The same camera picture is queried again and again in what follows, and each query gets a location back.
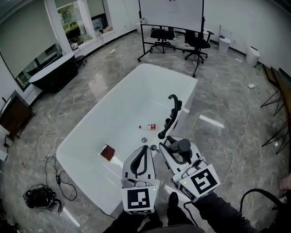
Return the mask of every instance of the chair base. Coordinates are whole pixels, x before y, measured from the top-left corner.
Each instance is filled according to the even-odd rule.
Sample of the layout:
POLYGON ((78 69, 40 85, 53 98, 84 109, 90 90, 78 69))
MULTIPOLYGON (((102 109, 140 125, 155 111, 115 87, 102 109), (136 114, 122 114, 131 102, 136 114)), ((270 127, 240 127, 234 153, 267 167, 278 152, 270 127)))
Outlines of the chair base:
POLYGON ((165 47, 164 47, 163 45, 165 45, 165 46, 176 47, 176 46, 171 45, 170 42, 168 42, 168 41, 162 39, 162 42, 158 42, 158 41, 156 41, 156 42, 155 42, 155 45, 154 45, 154 46, 151 46, 150 53, 152 53, 152 48, 153 48, 153 47, 162 46, 162 47, 163 47, 163 54, 165 54, 165 47))
POLYGON ((199 50, 194 50, 193 52, 191 52, 190 54, 188 54, 186 57, 185 57, 185 60, 188 60, 188 58, 192 55, 198 55, 201 59, 201 63, 203 64, 204 63, 204 58, 201 56, 201 54, 203 55, 206 55, 206 58, 208 58, 208 54, 207 53, 203 53, 203 52, 199 52, 199 50))

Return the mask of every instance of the window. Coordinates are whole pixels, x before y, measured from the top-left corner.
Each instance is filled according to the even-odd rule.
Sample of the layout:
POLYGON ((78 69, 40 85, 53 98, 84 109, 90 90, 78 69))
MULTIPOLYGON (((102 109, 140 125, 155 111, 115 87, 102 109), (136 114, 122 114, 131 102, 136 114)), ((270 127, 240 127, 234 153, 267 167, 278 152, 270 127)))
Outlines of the window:
POLYGON ((30 1, 0 24, 1 56, 23 91, 31 76, 42 68, 36 61, 46 66, 55 58, 51 53, 56 43, 43 0, 30 1), (36 59, 43 53, 42 59, 36 59))
POLYGON ((99 31, 103 34, 104 29, 106 27, 108 27, 105 13, 101 14, 101 15, 94 16, 91 18, 91 20, 92 20, 95 32, 99 31))
POLYGON ((62 49, 59 44, 54 44, 37 58, 35 58, 16 78, 16 82, 24 91, 29 86, 29 79, 40 70, 62 57, 62 49))
POLYGON ((97 36, 113 30, 108 25, 102 0, 87 0, 90 17, 97 36))
POLYGON ((78 49, 79 45, 93 39, 86 33, 77 1, 58 8, 58 13, 73 51, 78 49))

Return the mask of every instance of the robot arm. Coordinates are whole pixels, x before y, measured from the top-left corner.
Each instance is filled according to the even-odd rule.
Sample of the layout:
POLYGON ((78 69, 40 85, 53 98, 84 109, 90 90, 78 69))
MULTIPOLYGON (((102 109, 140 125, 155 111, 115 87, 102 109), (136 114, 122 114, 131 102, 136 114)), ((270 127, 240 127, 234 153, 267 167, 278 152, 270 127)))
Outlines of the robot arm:
POLYGON ((212 164, 208 165, 205 162, 195 144, 181 137, 168 136, 165 144, 160 143, 159 147, 174 174, 172 182, 175 187, 193 203, 220 185, 212 164))
POLYGON ((151 149, 143 146, 134 151, 123 165, 122 202, 129 214, 153 213, 160 181, 156 179, 151 149))
MULTIPOLYGON (((173 173, 172 182, 192 202, 210 194, 220 185, 212 166, 205 162, 195 144, 180 137, 168 136, 159 149, 173 173)), ((122 202, 129 214, 153 213, 160 181, 156 179, 151 149, 134 151, 123 165, 122 202)))

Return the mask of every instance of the white cable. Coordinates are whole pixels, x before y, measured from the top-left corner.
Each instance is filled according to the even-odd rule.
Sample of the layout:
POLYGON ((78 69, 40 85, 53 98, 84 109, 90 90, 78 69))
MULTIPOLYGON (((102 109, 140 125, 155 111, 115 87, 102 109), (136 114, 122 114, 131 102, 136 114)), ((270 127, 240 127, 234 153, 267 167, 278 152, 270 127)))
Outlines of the white cable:
POLYGON ((130 21, 130 25, 131 25, 132 23, 131 23, 131 20, 130 20, 129 15, 128 15, 127 7, 126 7, 126 5, 125 5, 124 0, 122 0, 122 3, 123 3, 123 6, 124 6, 124 9, 125 9, 125 12, 126 12, 127 18, 128 18, 128 20, 130 21))
POLYGON ((107 58, 108 56, 110 56, 112 53, 109 53, 109 54, 105 57, 103 64, 102 64, 102 65, 101 65, 101 66, 100 66, 100 67, 99 67, 99 68, 94 72, 94 74, 92 75, 91 79, 90 79, 88 82, 86 82, 86 83, 85 83, 85 84, 84 84, 84 85, 79 89, 77 95, 75 96, 75 98, 74 98, 74 100, 73 100, 73 105, 72 105, 72 107, 71 107, 70 112, 69 112, 65 117, 63 117, 63 118, 60 120, 57 129, 56 129, 55 131, 52 131, 52 132, 46 132, 44 135, 40 136, 40 138, 39 138, 39 140, 38 140, 38 144, 37 144, 37 152, 38 152, 38 155, 39 155, 39 157, 40 157, 41 160, 49 161, 49 160, 51 159, 51 157, 53 156, 53 154, 55 153, 56 140, 57 140, 58 138, 65 138, 65 137, 57 137, 57 138, 55 139, 54 150, 53 150, 53 152, 52 152, 50 155, 48 155, 48 158, 47 158, 47 159, 42 158, 42 157, 40 156, 40 151, 39 151, 40 140, 41 140, 45 135, 52 134, 52 133, 57 133, 57 131, 59 130, 59 127, 60 127, 60 124, 61 124, 62 120, 66 119, 66 118, 67 118, 67 117, 72 113, 73 106, 75 105, 75 100, 76 100, 77 96, 79 95, 80 91, 83 89, 83 87, 85 87, 87 84, 89 84, 89 83, 93 80, 95 74, 96 74, 96 73, 97 73, 97 72, 98 72, 98 71, 99 71, 99 70, 104 66, 104 64, 106 63, 106 58, 107 58))
POLYGON ((245 136, 245 134, 246 134, 246 128, 247 128, 247 126, 248 126, 248 124, 249 124, 249 118, 250 118, 250 115, 251 115, 251 107, 250 107, 250 110, 249 110, 249 111, 250 111, 249 116, 248 116, 247 121, 246 121, 245 133, 244 133, 244 135, 241 137, 239 143, 237 144, 236 148, 234 149, 234 151, 233 151, 233 153, 232 153, 231 166, 230 166, 230 168, 229 168, 229 170, 228 170, 226 176, 224 177, 224 181, 222 182, 222 184, 221 184, 221 185, 219 186, 219 188, 218 188, 217 195, 219 195, 220 188, 221 188, 221 186, 224 184, 224 182, 226 181, 226 177, 228 176, 229 172, 230 172, 231 169, 232 169, 232 164, 233 164, 234 154, 235 154, 236 150, 238 149, 238 146, 240 145, 242 139, 244 138, 244 136, 245 136))

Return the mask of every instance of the wooden cabinet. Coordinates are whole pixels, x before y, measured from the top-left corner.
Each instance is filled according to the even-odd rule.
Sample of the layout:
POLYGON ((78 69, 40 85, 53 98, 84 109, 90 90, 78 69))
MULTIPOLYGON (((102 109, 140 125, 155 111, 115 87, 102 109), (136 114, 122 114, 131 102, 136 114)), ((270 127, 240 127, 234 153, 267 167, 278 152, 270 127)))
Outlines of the wooden cabinet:
POLYGON ((0 125, 10 132, 11 137, 14 137, 33 115, 30 106, 15 91, 0 112, 0 125))

